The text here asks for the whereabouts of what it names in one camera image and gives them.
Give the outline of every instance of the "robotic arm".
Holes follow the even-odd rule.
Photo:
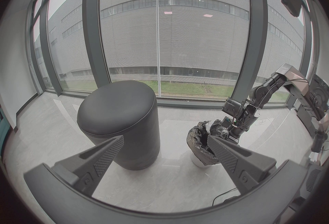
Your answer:
[[[281,86],[298,98],[301,104],[310,112],[312,123],[316,129],[311,151],[319,153],[325,133],[329,127],[329,116],[318,104],[313,92],[309,90],[308,81],[293,66],[285,63],[280,69],[271,75],[262,85],[253,88],[249,94],[249,100],[242,103],[228,98],[223,106],[223,111],[233,118],[225,117],[222,125],[229,129],[227,140],[238,144],[243,132],[248,131],[250,126],[258,119],[257,110],[269,102],[269,99]]]

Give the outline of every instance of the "textured grip pad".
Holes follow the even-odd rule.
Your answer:
[[[104,171],[112,163],[114,157],[123,147],[124,141],[123,136],[121,136],[110,148],[107,150],[101,158],[94,164],[94,168],[98,176],[101,176]]]
[[[210,136],[208,137],[208,145],[220,163],[234,173],[237,157],[227,150],[220,142],[214,140]]]

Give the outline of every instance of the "teal object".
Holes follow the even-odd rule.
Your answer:
[[[3,142],[5,141],[5,137],[10,129],[10,124],[9,124],[8,120],[6,119],[6,116],[3,113],[2,108],[0,108],[0,112],[3,117],[2,120],[0,121],[0,152],[1,152],[2,147],[3,147]]]

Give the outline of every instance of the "corrugated metal facade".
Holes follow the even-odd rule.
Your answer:
[[[100,0],[100,10],[131,0]],[[249,11],[249,0],[218,0]],[[51,55],[59,74],[67,73],[67,79],[76,79],[70,72],[90,69],[84,44],[83,29],[63,38],[63,33],[82,20],[78,10],[65,21],[62,19],[80,6],[82,0],[66,0],[48,21]],[[304,37],[304,28],[297,18],[292,18],[280,0],[268,0],[268,4],[284,16],[296,31]],[[179,5],[160,6],[160,62],[161,66],[200,68],[238,73],[241,68],[248,38],[249,21],[241,17],[201,7]],[[156,66],[156,8],[145,7],[120,12],[101,19],[101,34],[109,68]],[[285,33],[300,49],[301,41],[289,25],[269,11],[269,22]],[[260,77],[268,77],[284,62],[299,68],[301,57],[280,37],[267,33]],[[156,75],[112,75],[113,80],[156,80]],[[181,82],[205,82],[234,85],[234,80],[162,75],[162,80]]]

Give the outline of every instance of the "black trash bag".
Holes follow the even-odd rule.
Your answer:
[[[187,134],[186,142],[194,155],[204,164],[218,164],[219,161],[207,144],[208,132],[206,124],[210,121],[199,122]]]
[[[222,139],[226,139],[228,137],[228,129],[222,126],[222,121],[219,119],[214,121],[209,131],[212,136],[217,136]]]

